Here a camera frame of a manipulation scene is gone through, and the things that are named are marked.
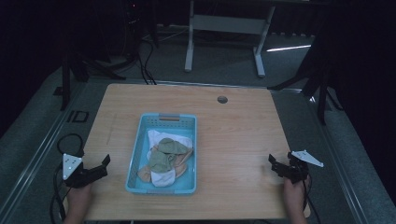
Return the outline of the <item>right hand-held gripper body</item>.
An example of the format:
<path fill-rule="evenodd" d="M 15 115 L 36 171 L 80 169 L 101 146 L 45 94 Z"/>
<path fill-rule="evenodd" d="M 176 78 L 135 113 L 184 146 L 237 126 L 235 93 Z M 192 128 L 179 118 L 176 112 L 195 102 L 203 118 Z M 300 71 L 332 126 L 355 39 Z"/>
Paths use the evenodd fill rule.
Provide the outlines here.
<path fill-rule="evenodd" d="M 309 175 L 309 164 L 316 165 L 320 168 L 324 167 L 324 163 L 316 159 L 307 150 L 289 152 L 288 159 L 290 164 L 286 166 L 284 176 L 292 184 L 307 179 Z"/>

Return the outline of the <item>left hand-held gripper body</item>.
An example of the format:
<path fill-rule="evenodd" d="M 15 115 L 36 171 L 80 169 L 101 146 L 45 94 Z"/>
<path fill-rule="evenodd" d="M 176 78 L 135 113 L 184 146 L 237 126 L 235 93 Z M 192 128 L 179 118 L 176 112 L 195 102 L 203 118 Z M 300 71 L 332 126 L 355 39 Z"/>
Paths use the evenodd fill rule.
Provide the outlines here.
<path fill-rule="evenodd" d="M 94 182 L 93 174 L 83 167 L 83 159 L 63 154 L 63 181 L 69 188 L 83 188 Z"/>

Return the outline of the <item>person's right hand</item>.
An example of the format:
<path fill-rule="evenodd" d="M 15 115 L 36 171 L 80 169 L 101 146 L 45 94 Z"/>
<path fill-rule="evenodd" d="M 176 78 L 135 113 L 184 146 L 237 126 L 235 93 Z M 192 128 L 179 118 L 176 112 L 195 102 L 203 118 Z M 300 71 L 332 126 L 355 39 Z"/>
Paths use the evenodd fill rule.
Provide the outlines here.
<path fill-rule="evenodd" d="M 290 179 L 284 177 L 283 199 L 287 209 L 304 210 L 306 187 L 307 181 L 292 183 Z"/>

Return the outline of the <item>person's left hand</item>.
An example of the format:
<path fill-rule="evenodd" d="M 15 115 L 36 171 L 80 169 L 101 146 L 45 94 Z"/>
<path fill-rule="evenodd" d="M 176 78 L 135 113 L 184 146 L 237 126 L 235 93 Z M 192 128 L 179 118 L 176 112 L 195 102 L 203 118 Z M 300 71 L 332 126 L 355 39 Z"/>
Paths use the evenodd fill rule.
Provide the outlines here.
<path fill-rule="evenodd" d="M 92 198 L 92 184 L 79 189 L 71 188 L 66 198 L 69 209 L 79 211 L 88 209 Z"/>

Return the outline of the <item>light blue plastic basket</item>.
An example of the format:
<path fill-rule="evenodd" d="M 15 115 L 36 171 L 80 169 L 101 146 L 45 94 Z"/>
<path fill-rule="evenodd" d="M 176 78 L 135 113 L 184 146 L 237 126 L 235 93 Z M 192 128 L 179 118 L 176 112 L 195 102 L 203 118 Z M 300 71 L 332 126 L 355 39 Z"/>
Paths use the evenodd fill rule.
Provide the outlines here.
<path fill-rule="evenodd" d="M 171 133 L 192 140 L 193 154 L 187 160 L 187 171 L 175 182 L 168 186 L 158 188 L 152 182 L 143 182 L 137 172 L 149 164 L 149 137 L 148 131 L 155 130 L 160 133 Z M 130 168 L 126 177 L 125 188 L 134 194 L 160 194 L 160 195 L 191 195 L 197 187 L 197 118 L 190 114 L 161 114 L 144 113 L 141 115 L 137 128 L 134 151 L 130 161 Z"/>

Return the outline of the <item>beige sock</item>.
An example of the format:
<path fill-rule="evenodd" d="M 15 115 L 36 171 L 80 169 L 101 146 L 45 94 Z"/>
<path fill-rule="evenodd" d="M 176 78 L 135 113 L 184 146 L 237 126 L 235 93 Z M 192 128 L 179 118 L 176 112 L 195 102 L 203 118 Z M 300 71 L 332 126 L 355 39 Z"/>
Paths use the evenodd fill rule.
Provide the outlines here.
<path fill-rule="evenodd" d="M 189 149 L 185 154 L 177 155 L 177 158 L 174 162 L 176 178 L 181 177 L 187 171 L 188 168 L 187 160 L 190 158 L 192 154 L 193 154 L 193 150 Z"/>
<path fill-rule="evenodd" d="M 138 177 L 143 181 L 149 183 L 151 181 L 151 170 L 148 165 L 145 165 L 137 172 Z"/>

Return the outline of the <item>green sock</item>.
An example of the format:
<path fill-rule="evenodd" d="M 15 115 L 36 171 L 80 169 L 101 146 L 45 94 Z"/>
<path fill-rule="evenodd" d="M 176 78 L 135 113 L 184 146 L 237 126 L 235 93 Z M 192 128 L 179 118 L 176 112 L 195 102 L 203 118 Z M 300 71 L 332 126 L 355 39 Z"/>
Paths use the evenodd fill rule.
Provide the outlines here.
<path fill-rule="evenodd" d="M 148 166 L 152 172 L 166 173 L 173 169 L 177 156 L 175 154 L 151 151 Z"/>
<path fill-rule="evenodd" d="M 164 138 L 158 145 L 158 150 L 167 154 L 185 154 L 189 148 L 171 138 Z"/>

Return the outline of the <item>large white sock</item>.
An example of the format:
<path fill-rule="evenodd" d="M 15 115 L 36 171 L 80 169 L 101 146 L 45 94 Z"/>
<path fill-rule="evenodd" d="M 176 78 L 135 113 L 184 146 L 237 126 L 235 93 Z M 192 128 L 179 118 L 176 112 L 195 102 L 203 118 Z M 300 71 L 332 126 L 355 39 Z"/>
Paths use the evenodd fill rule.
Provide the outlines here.
<path fill-rule="evenodd" d="M 185 137 L 177 134 L 171 134 L 171 133 L 160 133 L 155 130 L 148 131 L 148 148 L 150 150 L 153 149 L 158 150 L 158 145 L 160 141 L 164 138 L 171 138 L 183 144 L 184 146 L 188 147 L 189 149 L 193 149 L 192 140 L 189 137 Z"/>

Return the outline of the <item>small white sock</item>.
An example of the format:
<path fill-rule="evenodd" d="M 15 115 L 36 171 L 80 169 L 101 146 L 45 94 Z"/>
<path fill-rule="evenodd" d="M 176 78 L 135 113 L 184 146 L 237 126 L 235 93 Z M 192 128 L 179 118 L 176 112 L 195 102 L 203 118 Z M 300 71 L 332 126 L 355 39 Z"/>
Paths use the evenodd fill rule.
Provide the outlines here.
<path fill-rule="evenodd" d="M 172 185 L 176 180 L 176 170 L 172 169 L 165 173 L 151 172 L 151 182 L 155 187 L 162 188 Z"/>

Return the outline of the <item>black tripod stand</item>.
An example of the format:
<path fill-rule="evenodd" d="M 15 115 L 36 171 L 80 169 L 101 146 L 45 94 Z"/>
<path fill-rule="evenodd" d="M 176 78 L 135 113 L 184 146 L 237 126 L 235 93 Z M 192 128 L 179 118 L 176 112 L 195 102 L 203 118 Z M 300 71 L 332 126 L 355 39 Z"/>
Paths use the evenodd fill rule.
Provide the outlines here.
<path fill-rule="evenodd" d="M 280 84 L 268 87 L 268 90 L 281 91 L 306 78 L 302 94 L 305 97 L 313 97 L 318 92 L 317 116 L 320 123 L 325 125 L 324 112 L 335 62 L 336 55 L 331 50 L 329 36 L 318 34 L 298 67 L 296 75 Z"/>
<path fill-rule="evenodd" d="M 93 59 L 79 53 L 70 51 L 62 59 L 62 86 L 56 90 L 56 94 L 62 96 L 61 110 L 64 111 L 71 100 L 70 73 L 73 73 L 76 80 L 87 81 L 88 72 L 84 65 L 87 64 L 98 70 L 101 74 L 112 79 L 124 80 L 124 77 L 116 75 L 109 68 L 104 67 Z"/>

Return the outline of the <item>white light strip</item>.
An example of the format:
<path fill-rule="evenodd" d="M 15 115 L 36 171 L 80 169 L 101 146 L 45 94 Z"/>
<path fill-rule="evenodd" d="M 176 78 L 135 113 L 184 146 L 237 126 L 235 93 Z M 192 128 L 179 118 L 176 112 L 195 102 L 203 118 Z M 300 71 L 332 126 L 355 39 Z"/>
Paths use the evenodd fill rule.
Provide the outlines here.
<path fill-rule="evenodd" d="M 309 49 L 309 48 L 311 48 L 311 45 L 301 45 L 301 46 L 268 49 L 267 52 L 276 52 L 276 51 L 293 50 L 293 49 Z"/>

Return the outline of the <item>dark equipment rack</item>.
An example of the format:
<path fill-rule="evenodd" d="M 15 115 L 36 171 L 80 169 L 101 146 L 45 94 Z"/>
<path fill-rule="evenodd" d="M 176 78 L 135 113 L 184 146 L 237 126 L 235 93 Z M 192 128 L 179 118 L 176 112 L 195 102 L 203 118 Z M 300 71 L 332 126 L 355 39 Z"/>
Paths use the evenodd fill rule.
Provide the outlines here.
<path fill-rule="evenodd" d="M 128 60 L 135 60 L 138 54 L 139 37 L 138 7 L 135 0 L 121 0 L 124 41 L 121 54 Z"/>

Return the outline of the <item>white metal desk frame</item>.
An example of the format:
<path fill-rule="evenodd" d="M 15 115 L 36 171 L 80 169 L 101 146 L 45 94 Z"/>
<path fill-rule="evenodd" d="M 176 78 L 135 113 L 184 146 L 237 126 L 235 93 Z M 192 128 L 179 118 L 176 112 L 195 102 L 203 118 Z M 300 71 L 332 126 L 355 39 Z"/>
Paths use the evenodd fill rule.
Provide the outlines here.
<path fill-rule="evenodd" d="M 248 19 L 202 15 L 196 14 L 194 12 L 194 0 L 190 0 L 189 39 L 184 70 L 186 72 L 190 72 L 192 70 L 194 53 L 193 33 L 195 30 L 237 33 L 258 35 L 260 37 L 259 44 L 253 48 L 253 56 L 256 65 L 257 76 L 265 77 L 264 64 L 262 61 L 262 48 L 267 37 L 275 10 L 275 7 L 269 7 L 265 19 Z"/>

